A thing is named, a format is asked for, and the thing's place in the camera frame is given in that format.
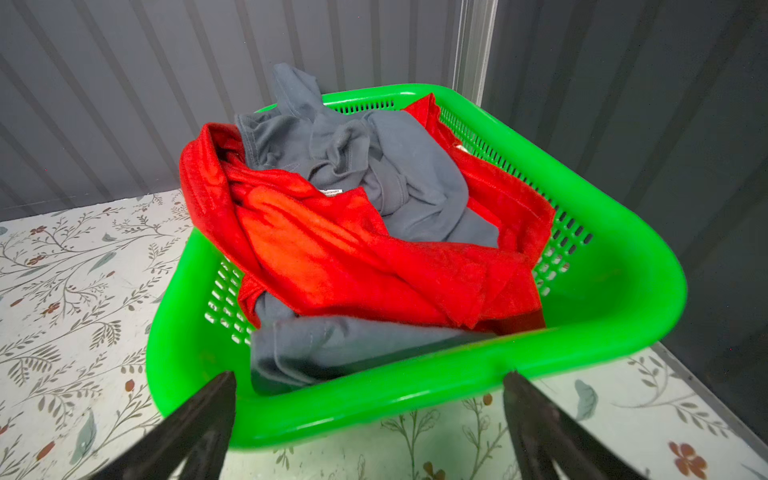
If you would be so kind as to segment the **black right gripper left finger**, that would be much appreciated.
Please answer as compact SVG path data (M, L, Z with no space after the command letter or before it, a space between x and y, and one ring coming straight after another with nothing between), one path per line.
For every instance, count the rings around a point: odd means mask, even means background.
M143 439L97 471L94 479L218 479L229 447L237 382L223 372Z

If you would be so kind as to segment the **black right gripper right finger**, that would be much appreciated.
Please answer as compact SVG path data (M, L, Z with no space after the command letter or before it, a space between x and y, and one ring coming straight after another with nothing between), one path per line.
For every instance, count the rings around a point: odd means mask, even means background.
M503 379L504 412L522 479L640 479L520 373Z

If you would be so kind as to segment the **red t-shirt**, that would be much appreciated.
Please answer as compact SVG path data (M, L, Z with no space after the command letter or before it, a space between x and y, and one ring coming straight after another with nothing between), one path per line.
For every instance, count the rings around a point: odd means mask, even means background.
M250 322L269 293L302 316L344 315L510 334L544 321L533 268L553 207L530 186L463 151L433 96L410 115L465 180L469 209L498 229L496 247L393 237L365 191L323 193L301 176L248 167L239 130L206 124L180 158L194 226L243 272Z

